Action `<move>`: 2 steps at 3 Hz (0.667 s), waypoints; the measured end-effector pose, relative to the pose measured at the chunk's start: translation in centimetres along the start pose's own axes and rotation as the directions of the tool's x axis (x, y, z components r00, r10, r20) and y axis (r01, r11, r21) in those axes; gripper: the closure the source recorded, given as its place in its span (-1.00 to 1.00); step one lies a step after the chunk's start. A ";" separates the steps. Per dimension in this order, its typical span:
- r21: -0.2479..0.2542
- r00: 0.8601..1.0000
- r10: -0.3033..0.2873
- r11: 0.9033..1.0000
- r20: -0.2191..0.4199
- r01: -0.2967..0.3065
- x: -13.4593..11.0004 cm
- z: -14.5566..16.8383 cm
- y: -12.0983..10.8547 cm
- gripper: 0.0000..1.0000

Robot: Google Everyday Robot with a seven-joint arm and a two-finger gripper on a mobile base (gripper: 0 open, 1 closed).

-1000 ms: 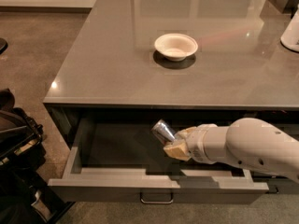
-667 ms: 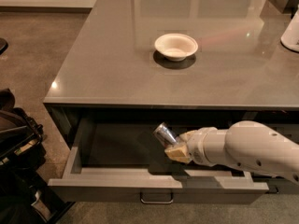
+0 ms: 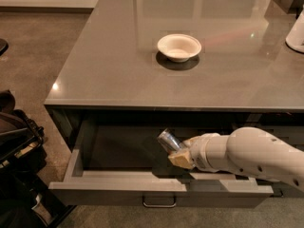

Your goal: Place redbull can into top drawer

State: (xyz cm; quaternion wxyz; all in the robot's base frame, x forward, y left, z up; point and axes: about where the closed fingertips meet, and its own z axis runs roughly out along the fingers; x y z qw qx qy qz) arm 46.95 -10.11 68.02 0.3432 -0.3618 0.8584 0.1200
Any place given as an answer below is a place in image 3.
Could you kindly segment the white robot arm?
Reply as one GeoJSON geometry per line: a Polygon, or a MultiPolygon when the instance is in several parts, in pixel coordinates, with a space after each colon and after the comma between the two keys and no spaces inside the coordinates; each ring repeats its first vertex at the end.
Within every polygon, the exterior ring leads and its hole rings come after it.
{"type": "MultiPolygon", "coordinates": [[[[268,66],[251,64],[223,68],[209,85],[193,94],[210,106],[228,109],[281,111],[290,115],[304,111],[303,16],[296,19],[281,9],[265,13],[267,30],[274,36],[271,48],[279,53],[268,66]]],[[[261,180],[281,181],[304,189],[304,152],[262,129],[243,126],[229,135],[208,133],[183,142],[183,148],[168,155],[172,164],[201,171],[227,171],[261,180]]]]}

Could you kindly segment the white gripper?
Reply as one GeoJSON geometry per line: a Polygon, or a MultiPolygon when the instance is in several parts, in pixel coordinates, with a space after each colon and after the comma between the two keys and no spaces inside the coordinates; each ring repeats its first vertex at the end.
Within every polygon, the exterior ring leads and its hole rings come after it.
{"type": "Polygon", "coordinates": [[[196,166],[203,172],[217,172],[217,169],[213,168],[207,160],[207,144],[217,136],[217,133],[207,133],[184,140],[182,144],[189,148],[190,152],[181,150],[171,153],[168,159],[173,165],[183,169],[191,170],[196,166]]]}

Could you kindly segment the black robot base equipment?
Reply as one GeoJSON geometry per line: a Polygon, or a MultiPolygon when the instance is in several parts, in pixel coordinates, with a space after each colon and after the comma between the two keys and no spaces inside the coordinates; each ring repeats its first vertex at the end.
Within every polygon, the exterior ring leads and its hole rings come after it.
{"type": "Polygon", "coordinates": [[[46,166],[44,128],[0,92],[0,228],[59,228],[74,209],[38,177],[46,166]]]}

